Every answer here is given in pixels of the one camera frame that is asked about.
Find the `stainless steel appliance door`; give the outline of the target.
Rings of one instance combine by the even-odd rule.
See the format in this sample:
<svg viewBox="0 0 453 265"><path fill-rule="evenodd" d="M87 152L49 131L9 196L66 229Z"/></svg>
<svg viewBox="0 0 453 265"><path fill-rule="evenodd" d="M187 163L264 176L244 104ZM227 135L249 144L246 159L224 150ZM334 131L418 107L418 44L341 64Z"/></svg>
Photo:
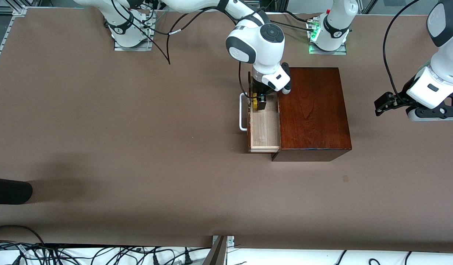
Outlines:
<svg viewBox="0 0 453 265"><path fill-rule="evenodd" d="M252 109L252 93L249 85L245 88L249 99L243 92L239 96L239 129L247 133L250 153L276 153L280 149L280 119L277 93L266 96L265 110Z"/></svg>

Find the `dark wooden drawer cabinet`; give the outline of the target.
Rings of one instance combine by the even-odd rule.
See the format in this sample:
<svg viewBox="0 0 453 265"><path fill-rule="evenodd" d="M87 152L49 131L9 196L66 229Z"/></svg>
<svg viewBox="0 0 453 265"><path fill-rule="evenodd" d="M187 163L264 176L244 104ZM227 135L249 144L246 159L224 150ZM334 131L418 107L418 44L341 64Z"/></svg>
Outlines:
<svg viewBox="0 0 453 265"><path fill-rule="evenodd" d="M274 162L330 162L351 151L340 71L291 67L291 91L278 96L279 151Z"/></svg>

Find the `brown table cover sheet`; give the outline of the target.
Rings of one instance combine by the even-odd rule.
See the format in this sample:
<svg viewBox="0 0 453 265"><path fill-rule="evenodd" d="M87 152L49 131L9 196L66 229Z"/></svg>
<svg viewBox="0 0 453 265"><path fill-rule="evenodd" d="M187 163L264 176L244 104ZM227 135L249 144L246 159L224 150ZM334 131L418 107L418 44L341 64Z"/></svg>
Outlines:
<svg viewBox="0 0 453 265"><path fill-rule="evenodd" d="M453 252L453 122L374 114L389 91L390 16L354 19L346 56L310 55L285 28L292 67L337 67L352 150L272 162L238 128L238 65L222 13L160 52L116 52L98 10L31 8L0 57L0 178L35 197L0 225L46 243Z"/></svg>

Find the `black foam roll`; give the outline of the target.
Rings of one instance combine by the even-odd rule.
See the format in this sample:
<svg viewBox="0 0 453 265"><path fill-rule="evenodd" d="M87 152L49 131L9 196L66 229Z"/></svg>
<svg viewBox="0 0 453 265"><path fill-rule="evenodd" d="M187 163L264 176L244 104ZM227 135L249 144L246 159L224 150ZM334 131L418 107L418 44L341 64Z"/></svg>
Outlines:
<svg viewBox="0 0 453 265"><path fill-rule="evenodd" d="M28 182L0 179L0 205L22 205L32 194L33 187Z"/></svg>

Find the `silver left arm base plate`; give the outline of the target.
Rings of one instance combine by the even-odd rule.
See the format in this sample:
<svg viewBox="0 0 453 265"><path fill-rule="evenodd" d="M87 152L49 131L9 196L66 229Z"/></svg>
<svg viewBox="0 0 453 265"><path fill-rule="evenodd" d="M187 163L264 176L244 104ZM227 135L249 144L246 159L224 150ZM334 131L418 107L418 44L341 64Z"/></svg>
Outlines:
<svg viewBox="0 0 453 265"><path fill-rule="evenodd" d="M309 54L346 55L346 37L349 29L328 32L322 14L307 21L306 29L309 39Z"/></svg>

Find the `black frame post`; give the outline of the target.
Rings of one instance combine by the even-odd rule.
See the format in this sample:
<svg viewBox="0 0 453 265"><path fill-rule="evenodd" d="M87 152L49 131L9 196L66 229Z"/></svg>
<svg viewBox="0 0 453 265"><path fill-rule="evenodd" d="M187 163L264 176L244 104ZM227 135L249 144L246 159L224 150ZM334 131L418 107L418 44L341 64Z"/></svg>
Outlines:
<svg viewBox="0 0 453 265"><path fill-rule="evenodd" d="M261 0L265 12L282 13L287 10L289 0Z"/></svg>

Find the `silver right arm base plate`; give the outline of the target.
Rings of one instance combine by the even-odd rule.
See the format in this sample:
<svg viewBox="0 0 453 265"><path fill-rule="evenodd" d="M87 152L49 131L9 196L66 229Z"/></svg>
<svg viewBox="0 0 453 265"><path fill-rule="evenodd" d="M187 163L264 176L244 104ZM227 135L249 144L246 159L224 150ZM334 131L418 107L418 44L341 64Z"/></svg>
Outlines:
<svg viewBox="0 0 453 265"><path fill-rule="evenodd" d="M113 25L109 25L109 27L111 37L114 39L115 51L151 51L153 44L148 37L152 37L152 33L137 20L134 20L134 23L129 28L120 28Z"/></svg>

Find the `silver corner bracket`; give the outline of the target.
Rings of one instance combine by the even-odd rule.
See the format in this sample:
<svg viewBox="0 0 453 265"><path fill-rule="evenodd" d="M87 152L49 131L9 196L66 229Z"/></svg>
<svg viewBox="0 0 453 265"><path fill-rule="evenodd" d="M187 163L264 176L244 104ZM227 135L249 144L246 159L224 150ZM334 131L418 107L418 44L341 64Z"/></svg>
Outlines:
<svg viewBox="0 0 453 265"><path fill-rule="evenodd" d="M219 238L220 236L218 235L214 235L213 236L213 245L215 245L217 239ZM224 238L226 238L226 247L227 248L235 248L235 238L234 236L224 236Z"/></svg>

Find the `grey metal post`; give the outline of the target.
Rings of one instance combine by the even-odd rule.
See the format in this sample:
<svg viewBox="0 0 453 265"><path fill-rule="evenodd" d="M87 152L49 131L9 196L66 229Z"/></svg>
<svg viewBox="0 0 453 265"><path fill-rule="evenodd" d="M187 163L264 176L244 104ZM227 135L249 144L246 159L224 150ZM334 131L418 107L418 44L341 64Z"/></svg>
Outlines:
<svg viewBox="0 0 453 265"><path fill-rule="evenodd" d="M217 236L202 265L225 265L228 236Z"/></svg>

